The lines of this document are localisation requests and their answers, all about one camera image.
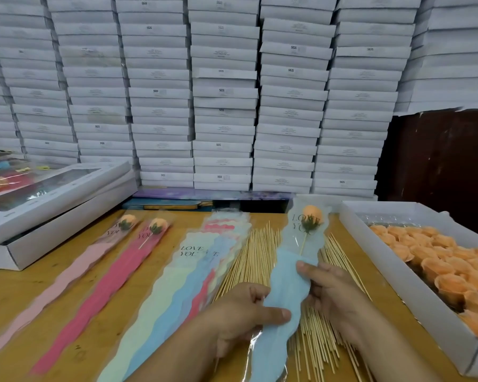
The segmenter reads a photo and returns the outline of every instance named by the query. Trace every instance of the box of orange flowers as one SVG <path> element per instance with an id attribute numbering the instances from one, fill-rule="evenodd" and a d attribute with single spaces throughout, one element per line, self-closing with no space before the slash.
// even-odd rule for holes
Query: box of orange flowers
<path id="1" fill-rule="evenodd" d="M 410 202 L 345 201 L 340 220 L 458 371 L 478 377 L 478 234 Z"/>

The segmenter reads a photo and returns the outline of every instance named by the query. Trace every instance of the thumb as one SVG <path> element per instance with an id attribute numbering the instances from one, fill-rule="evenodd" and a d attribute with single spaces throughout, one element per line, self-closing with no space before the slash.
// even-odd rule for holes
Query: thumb
<path id="1" fill-rule="evenodd" d="M 274 324 L 281 325 L 291 319 L 291 312 L 285 308 L 255 306 L 255 324 Z"/>
<path id="2" fill-rule="evenodd" d="M 333 288 L 337 286 L 336 277 L 333 274 L 312 264 L 298 261 L 296 270 L 301 276 L 313 280 L 321 287 Z"/>

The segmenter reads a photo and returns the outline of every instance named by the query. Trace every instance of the yellow tabletop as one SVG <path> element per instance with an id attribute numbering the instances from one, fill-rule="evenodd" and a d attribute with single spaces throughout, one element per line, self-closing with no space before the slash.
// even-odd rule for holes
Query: yellow tabletop
<path id="1" fill-rule="evenodd" d="M 144 218 L 154 211 L 132 212 Z M 78 257 L 84 249 L 104 233 L 120 211 L 103 217 L 99 222 L 68 240 L 65 244 L 21 272 L 0 270 L 0 332 L 31 301 L 47 288 L 53 280 Z M 172 252 L 183 240 L 187 229 L 196 229 L 209 213 L 174 212 L 176 221 L 163 237 L 153 253 L 133 274 L 106 307 L 89 323 L 83 334 L 62 353 L 55 366 L 45 376 L 35 381 L 86 382 L 94 381 L 113 355 L 122 334 L 143 299 L 150 291 L 156 275 L 165 265 Z M 267 223 L 272 228 L 282 229 L 287 223 L 284 214 L 252 213 L 254 228 Z M 377 271 L 367 255 L 361 250 L 338 216 L 331 216 L 329 232 L 337 238 L 345 253 L 361 276 L 365 287 L 376 306 L 404 334 L 416 350 L 436 369 L 446 382 L 469 380 L 461 377 L 453 364 L 438 348 L 432 337 L 414 319 L 394 290 Z M 21 381 L 30 368 L 50 347 L 62 327 L 75 314 L 76 309 L 89 295 L 94 284 L 105 274 L 110 264 L 120 254 L 125 242 L 108 253 L 85 276 L 78 280 L 61 297 L 50 304 L 29 326 L 24 328 L 0 352 L 0 382 Z M 356 376 L 347 354 L 342 352 L 341 364 L 336 374 L 326 369 L 326 382 L 354 382 Z M 220 361 L 215 374 L 210 373 L 206 382 L 239 382 L 246 360 L 246 347 L 240 346 L 227 359 Z M 297 380 L 293 362 L 289 362 L 288 382 Z M 305 372 L 300 374 L 306 382 Z"/>

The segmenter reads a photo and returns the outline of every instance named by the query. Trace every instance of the hand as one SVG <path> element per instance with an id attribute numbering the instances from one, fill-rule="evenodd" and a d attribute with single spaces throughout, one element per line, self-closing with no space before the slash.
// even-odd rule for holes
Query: hand
<path id="1" fill-rule="evenodd" d="M 262 305 L 270 290 L 260 284 L 238 284 L 201 314 L 217 334 L 217 358 L 223 358 L 239 340 L 250 340 L 259 326 L 291 319 L 289 310 Z"/>
<path id="2" fill-rule="evenodd" d="M 299 261 L 297 271 L 311 280 L 306 301 L 320 311 L 346 340 L 360 346 L 364 320 L 378 312 L 352 277 L 341 268 L 325 263 L 315 267 Z"/>

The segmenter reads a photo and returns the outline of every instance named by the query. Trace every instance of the left hand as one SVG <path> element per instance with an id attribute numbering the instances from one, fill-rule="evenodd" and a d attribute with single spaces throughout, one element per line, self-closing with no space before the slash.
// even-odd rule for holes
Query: left hand
<path id="1" fill-rule="evenodd" d="M 217 358 L 223 358 L 239 340 L 250 340 L 259 326 L 281 325 L 291 319 L 289 310 L 262 305 L 270 290 L 261 284 L 241 283 L 202 312 L 200 318 L 216 333 Z"/>

